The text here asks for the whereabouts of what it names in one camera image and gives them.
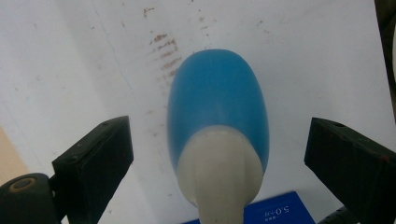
blue box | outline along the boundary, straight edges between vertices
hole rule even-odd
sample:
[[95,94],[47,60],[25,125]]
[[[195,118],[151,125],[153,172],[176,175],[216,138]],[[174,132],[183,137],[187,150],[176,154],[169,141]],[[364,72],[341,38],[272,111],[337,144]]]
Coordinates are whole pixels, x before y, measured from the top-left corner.
[[[199,220],[185,224],[199,224]],[[276,196],[245,208],[244,224],[315,224],[295,191]]]

blue egg-shaped object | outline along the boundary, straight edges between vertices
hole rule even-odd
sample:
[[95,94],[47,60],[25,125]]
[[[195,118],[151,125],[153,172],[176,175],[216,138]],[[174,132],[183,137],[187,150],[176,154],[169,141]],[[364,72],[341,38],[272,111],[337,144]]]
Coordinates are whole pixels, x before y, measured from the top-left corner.
[[207,126],[226,125],[250,141],[265,172],[269,133],[262,91],[249,65],[236,53],[209,49],[187,58],[172,84],[167,119],[175,169],[193,134]]

white surface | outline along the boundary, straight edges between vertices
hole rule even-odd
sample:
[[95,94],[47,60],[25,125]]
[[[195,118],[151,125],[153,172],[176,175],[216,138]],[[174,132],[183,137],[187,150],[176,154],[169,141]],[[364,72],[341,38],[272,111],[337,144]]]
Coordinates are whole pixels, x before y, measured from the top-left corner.
[[52,175],[85,133],[129,115],[134,164],[101,223],[196,218],[169,161],[166,105],[180,63],[211,48],[240,54],[262,86],[271,151],[256,200],[297,190],[315,221],[338,208],[304,166],[313,116],[396,148],[372,0],[2,1],[0,124],[31,172]]
[[202,224],[241,224],[244,207],[262,185],[262,163],[253,145],[234,128],[213,125],[195,133],[183,148],[177,182],[198,207]]

white plastic base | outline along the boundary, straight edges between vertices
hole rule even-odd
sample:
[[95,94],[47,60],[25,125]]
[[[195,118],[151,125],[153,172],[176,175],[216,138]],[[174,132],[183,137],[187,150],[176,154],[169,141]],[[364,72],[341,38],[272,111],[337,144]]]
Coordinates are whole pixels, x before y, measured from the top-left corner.
[[180,156],[177,180],[200,221],[243,223],[244,207],[262,185],[262,163],[246,137],[227,126],[210,126],[191,137]]

